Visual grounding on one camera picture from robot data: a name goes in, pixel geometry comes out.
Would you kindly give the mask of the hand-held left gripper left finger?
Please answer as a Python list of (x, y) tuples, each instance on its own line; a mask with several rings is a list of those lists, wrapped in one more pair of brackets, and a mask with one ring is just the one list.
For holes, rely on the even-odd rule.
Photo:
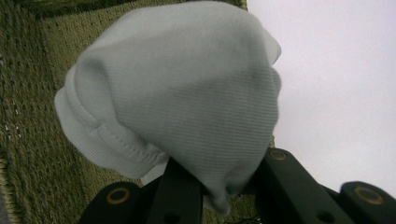
[(174, 159), (170, 159), (146, 224), (202, 224), (202, 212), (202, 184)]

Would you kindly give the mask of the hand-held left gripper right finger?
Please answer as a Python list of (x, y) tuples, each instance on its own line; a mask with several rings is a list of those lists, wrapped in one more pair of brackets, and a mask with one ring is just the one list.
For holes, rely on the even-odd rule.
[(263, 224), (354, 224), (288, 151), (269, 148), (254, 178)]

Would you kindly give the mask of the white ribbed knit garment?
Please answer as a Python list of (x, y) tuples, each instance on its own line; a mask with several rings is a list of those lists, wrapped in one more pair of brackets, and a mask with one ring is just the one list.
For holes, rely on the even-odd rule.
[(92, 163), (137, 179), (175, 160), (225, 216), (272, 138), (280, 53), (256, 17), (226, 3), (135, 9), (79, 56), (56, 112)]

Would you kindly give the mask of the green woven basket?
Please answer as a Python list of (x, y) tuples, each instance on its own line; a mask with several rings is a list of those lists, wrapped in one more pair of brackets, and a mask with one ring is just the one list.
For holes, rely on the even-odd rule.
[(120, 175), (64, 137), (54, 96), (78, 55), (122, 14), (195, 0), (0, 0), (0, 224), (77, 224)]

